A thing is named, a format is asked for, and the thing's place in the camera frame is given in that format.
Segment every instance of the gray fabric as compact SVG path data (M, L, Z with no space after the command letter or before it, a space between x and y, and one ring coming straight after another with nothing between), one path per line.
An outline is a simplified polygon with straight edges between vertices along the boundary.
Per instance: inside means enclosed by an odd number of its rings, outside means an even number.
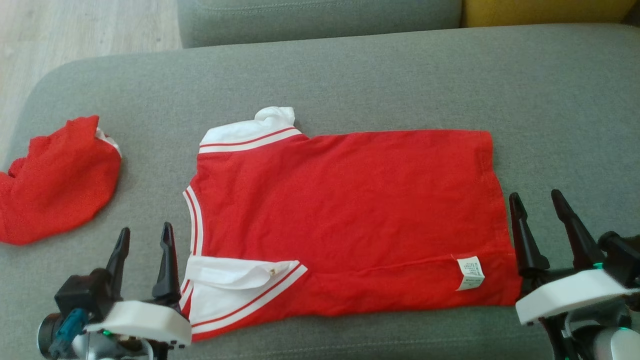
M294 106L297 125L311 136L491 131L504 193L520 192L552 266L570 266L552 188L564 191L595 236L640 230L639 51L636 28L555 24L232 45L65 65L31 94L9 157L23 156L29 138L65 119L96 113L125 161L112 203L94 221L33 246L0 245L2 358L38 359L33 336L56 310L54 292L69 275L105 264L122 226L132 230L125 298L150 295L165 220L175 226L183 272L190 224L181 191L195 172L201 137L270 105ZM294 318L172 357L294 358L539 360L550 358L550 348L541 328L520 326L513 309L476 307Z
M457 28L461 0L178 0L184 47Z

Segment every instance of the yellow cushion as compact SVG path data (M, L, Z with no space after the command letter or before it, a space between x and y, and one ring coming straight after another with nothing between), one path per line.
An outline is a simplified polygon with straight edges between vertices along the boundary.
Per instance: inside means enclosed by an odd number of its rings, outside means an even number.
M463 26L621 22L636 0L464 0Z

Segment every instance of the red shirt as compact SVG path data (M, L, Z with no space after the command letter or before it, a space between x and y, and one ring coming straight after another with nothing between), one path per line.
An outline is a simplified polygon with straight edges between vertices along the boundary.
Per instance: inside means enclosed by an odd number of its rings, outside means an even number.
M210 129L184 195L195 341L296 315L512 306L520 278L485 131L309 138L291 108ZM457 291L458 259L485 276Z
M0 172L0 241L27 245L95 217L113 196L120 149L98 116L69 120L31 139L29 153Z

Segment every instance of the white label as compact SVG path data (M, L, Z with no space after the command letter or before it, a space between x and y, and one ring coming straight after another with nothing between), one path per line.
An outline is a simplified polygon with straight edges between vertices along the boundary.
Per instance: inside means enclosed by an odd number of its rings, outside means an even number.
M458 259L460 271L462 271L462 283L456 291L477 288L484 280L480 260L477 256L468 259Z

